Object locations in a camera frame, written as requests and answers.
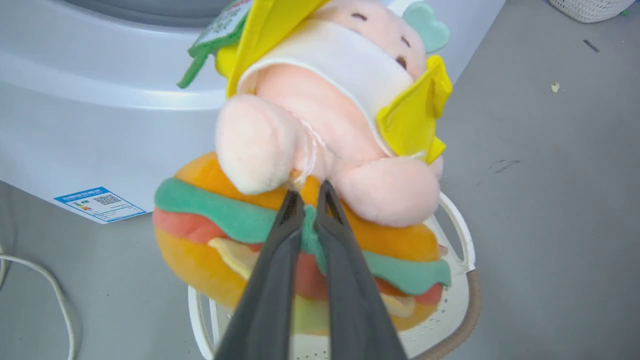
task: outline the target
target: washing machine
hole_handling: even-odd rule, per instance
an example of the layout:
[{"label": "washing machine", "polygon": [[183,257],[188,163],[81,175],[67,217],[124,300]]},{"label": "washing machine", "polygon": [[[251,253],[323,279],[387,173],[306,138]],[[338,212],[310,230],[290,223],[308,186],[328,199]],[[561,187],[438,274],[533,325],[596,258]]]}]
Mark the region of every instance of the washing machine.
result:
[{"label": "washing machine", "polygon": [[[400,12],[414,0],[385,1]],[[0,180],[108,224],[214,150],[225,79],[187,49],[229,0],[0,1]],[[432,0],[453,82],[504,0]]]}]

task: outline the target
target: brown strap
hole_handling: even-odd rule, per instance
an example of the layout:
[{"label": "brown strap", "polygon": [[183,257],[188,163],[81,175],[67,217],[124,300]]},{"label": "brown strap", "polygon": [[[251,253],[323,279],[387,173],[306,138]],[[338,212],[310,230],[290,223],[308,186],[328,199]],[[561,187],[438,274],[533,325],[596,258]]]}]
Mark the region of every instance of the brown strap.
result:
[{"label": "brown strap", "polygon": [[467,281],[469,283],[469,306],[460,326],[451,335],[415,357],[414,360],[443,359],[458,346],[462,345],[476,328],[482,305],[480,284],[475,270],[467,273]]}]

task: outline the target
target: mint green ear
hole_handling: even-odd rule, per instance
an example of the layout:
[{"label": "mint green ear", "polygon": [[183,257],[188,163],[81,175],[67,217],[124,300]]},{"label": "mint green ear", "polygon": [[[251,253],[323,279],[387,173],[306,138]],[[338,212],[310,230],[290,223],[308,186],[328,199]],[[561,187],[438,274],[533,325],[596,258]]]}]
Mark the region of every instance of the mint green ear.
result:
[{"label": "mint green ear", "polygon": [[438,51],[449,42],[449,28],[436,20],[435,12],[424,1],[409,5],[402,18],[420,35],[427,53]]}]

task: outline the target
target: power cord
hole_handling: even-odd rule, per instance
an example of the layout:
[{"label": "power cord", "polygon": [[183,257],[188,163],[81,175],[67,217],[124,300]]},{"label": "power cord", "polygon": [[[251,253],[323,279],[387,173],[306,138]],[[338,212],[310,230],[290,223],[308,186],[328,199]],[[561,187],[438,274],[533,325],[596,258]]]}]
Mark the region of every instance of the power cord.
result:
[{"label": "power cord", "polygon": [[53,291],[56,293],[56,298],[58,299],[60,310],[62,310],[62,317],[64,317],[65,325],[67,326],[67,334],[69,336],[69,355],[67,357],[67,360],[75,360],[76,337],[74,335],[73,326],[71,325],[71,319],[69,318],[65,296],[64,294],[62,294],[62,289],[60,288],[60,285],[58,284],[56,278],[40,265],[34,264],[30,261],[26,261],[25,259],[16,258],[15,256],[6,255],[3,251],[2,244],[0,243],[0,291],[2,290],[2,285],[4,283],[7,268],[9,267],[9,264],[7,263],[9,261],[28,266],[33,270],[41,273],[49,281],[49,283],[53,287]]}]

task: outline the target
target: plush hamburger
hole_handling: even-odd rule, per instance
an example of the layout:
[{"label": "plush hamburger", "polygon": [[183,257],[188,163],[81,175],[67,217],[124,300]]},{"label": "plush hamburger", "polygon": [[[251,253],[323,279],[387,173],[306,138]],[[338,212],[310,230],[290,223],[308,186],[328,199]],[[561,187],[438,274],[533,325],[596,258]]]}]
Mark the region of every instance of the plush hamburger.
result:
[{"label": "plush hamburger", "polygon": [[[309,178],[302,252],[296,265],[294,332],[326,334],[328,288],[322,251],[313,230],[321,183]],[[156,192],[154,225],[163,257],[189,285],[230,309],[237,305],[287,190],[260,195],[237,191],[215,153],[192,161]],[[383,227],[355,215],[349,224],[396,329],[424,321],[451,284],[433,233],[422,224]]]}]

